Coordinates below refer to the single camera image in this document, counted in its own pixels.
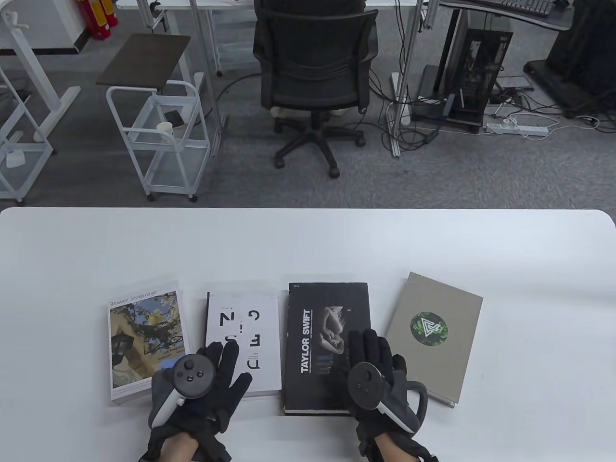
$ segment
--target black book cover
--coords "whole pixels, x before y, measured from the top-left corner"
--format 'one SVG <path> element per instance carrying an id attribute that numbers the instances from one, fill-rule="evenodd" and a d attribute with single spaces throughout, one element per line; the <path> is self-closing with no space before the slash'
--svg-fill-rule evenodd
<path id="1" fill-rule="evenodd" d="M 345 412 L 328 375 L 335 362 L 348 361 L 348 332 L 369 328 L 366 283 L 289 284 L 286 414 Z"/>

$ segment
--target fire extinguisher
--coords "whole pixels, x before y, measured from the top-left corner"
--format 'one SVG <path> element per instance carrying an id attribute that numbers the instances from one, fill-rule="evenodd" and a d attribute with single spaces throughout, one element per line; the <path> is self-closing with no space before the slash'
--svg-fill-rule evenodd
<path id="1" fill-rule="evenodd" d="M 103 10 L 105 10 L 105 16 L 107 17 L 107 23 L 109 27 L 115 27 L 119 24 L 118 17 L 115 14 L 115 7 L 113 6 L 113 1 L 111 0 L 100 0 L 100 3 L 103 5 Z"/>
<path id="2" fill-rule="evenodd" d="M 77 3 L 92 37 L 98 40 L 111 37 L 111 28 L 100 0 L 77 0 Z"/>

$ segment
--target office chair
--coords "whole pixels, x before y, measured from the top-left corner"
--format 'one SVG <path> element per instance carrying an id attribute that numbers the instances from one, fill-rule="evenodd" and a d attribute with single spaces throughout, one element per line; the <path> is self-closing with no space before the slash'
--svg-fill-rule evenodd
<path id="1" fill-rule="evenodd" d="M 378 53 L 377 10 L 359 14 L 314 17 L 257 8 L 254 56 L 261 63 L 261 105 L 310 111 L 310 123 L 277 118 L 274 131 L 283 127 L 300 132 L 275 156 L 276 168 L 298 147 L 317 144 L 330 177 L 340 170 L 327 139 L 366 140 L 360 130 L 323 126 L 328 111 L 357 107 L 365 114 L 370 101 L 370 63 Z"/>

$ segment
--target white cup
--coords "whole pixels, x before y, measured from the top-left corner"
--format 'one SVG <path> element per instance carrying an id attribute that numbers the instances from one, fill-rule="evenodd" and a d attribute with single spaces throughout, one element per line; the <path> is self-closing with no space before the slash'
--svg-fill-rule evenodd
<path id="1" fill-rule="evenodd" d="M 173 138 L 173 125 L 171 124 L 171 122 L 161 122 L 160 124 L 156 125 L 156 130 L 165 132 Z M 161 138 L 163 139 L 163 143 L 169 144 L 169 140 L 166 137 L 162 136 Z"/>

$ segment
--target hand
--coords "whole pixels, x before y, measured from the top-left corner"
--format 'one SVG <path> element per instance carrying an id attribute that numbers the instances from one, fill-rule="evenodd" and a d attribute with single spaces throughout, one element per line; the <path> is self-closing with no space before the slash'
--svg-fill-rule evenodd
<path id="1" fill-rule="evenodd" d="M 358 363 L 367 362 L 374 365 L 393 386 L 395 370 L 407 373 L 407 363 L 400 355 L 392 357 L 389 343 L 383 337 L 376 335 L 372 329 L 361 334 L 358 331 L 349 332 L 349 366 L 353 368 Z M 345 404 L 353 417 L 360 423 L 361 430 L 370 439 L 374 439 L 388 432 L 402 432 L 402 429 L 378 410 L 366 411 L 361 409 L 348 394 L 346 381 L 344 382 Z"/>
<path id="2" fill-rule="evenodd" d="M 231 385 L 239 353 L 240 347 L 235 340 L 227 342 L 224 348 L 222 343 L 214 342 L 197 351 L 197 354 L 207 356 L 216 367 L 212 388 L 205 396 L 186 400 L 171 415 L 169 425 L 184 430 L 195 439 L 199 439 L 196 435 L 205 428 L 214 435 L 227 430 L 231 416 L 253 381 L 253 377 L 245 372 Z"/>

